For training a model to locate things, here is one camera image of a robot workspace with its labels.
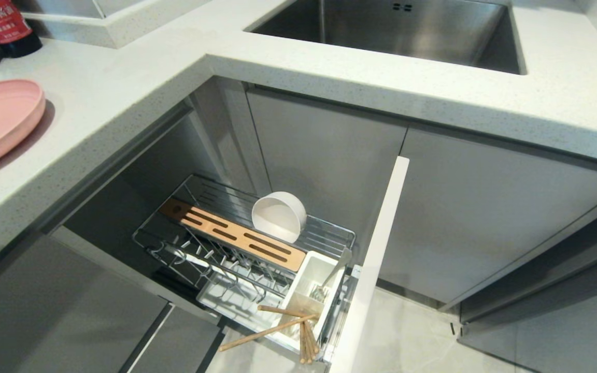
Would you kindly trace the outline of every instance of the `bottle label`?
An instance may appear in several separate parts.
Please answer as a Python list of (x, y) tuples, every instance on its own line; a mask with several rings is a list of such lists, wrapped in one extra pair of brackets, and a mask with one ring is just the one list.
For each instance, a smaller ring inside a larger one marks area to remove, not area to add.
[(22, 14), (10, 0), (0, 0), (0, 44), (20, 40), (31, 32)]

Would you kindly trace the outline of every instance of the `wooden cutting board holder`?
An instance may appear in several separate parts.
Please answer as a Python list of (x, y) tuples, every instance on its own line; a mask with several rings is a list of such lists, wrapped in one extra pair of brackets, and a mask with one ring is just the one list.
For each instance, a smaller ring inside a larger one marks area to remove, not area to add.
[(159, 212), (196, 231), (293, 272), (299, 270), (303, 259), (305, 259), (305, 252), (282, 241), (252, 231), (174, 198), (170, 198), (164, 203)]

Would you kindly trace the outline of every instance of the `kitchen counter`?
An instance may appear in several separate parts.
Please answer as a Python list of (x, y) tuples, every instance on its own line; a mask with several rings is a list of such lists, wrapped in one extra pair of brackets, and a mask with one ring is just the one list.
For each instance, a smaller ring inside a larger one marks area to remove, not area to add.
[(44, 40), (0, 65), (48, 111), (0, 160), (0, 251), (211, 76), (270, 85), (597, 159), (597, 32), (569, 0), (513, 1), (526, 75), (246, 33), (291, 0), (213, 0), (114, 50)]

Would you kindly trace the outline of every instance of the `sink basin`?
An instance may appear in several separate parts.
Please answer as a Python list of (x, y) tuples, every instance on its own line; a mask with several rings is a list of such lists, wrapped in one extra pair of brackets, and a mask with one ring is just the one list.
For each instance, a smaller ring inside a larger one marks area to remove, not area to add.
[(520, 74), (509, 10), (469, 0), (297, 0), (254, 33)]

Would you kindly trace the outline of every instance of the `gray cabinet door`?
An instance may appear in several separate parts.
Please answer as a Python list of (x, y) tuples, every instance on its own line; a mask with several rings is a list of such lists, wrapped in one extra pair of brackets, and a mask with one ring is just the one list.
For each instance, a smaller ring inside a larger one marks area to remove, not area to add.
[(0, 372), (119, 371), (167, 303), (54, 239), (15, 250), (0, 273)]
[(596, 166), (536, 149), (417, 125), (401, 155), (411, 165), (379, 278), (440, 302), (597, 205)]
[(362, 263), (406, 125), (276, 92), (251, 90), (248, 100), (273, 191), (355, 231)]

